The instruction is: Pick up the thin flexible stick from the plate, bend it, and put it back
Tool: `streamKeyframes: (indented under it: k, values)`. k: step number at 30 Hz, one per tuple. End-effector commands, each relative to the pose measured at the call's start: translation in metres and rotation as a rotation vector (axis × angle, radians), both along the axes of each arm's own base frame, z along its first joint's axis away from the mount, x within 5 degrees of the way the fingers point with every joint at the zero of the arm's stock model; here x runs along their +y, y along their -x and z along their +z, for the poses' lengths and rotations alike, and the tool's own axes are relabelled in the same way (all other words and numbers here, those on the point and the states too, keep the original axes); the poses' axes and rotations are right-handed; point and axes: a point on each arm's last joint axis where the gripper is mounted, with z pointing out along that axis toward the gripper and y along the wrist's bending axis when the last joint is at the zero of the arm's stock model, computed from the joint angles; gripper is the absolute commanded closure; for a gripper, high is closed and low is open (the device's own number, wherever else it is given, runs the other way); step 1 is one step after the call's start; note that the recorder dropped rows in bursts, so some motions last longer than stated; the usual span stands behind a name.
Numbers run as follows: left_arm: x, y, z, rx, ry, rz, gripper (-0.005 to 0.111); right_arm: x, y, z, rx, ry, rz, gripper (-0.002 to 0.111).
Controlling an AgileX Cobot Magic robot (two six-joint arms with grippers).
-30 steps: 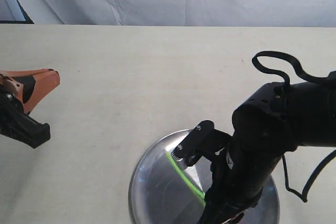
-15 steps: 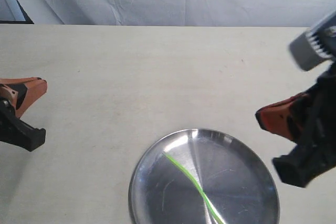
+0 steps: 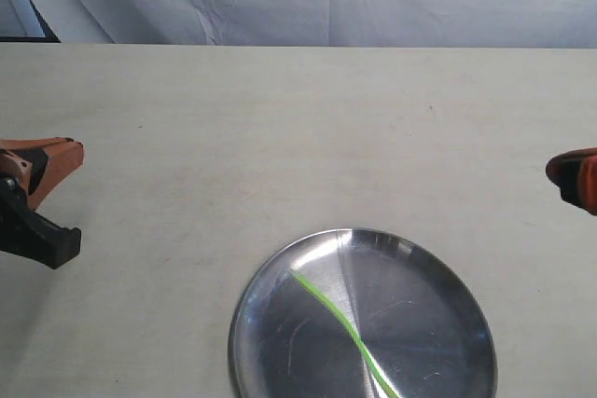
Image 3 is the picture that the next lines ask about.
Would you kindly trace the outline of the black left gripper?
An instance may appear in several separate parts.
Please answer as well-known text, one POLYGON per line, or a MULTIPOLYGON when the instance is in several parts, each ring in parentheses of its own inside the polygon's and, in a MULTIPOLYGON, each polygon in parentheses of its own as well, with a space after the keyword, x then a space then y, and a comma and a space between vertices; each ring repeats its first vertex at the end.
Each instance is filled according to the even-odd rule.
POLYGON ((57 269, 80 253, 81 230, 37 212, 84 161, 81 142, 53 137, 1 141, 1 250, 57 269))

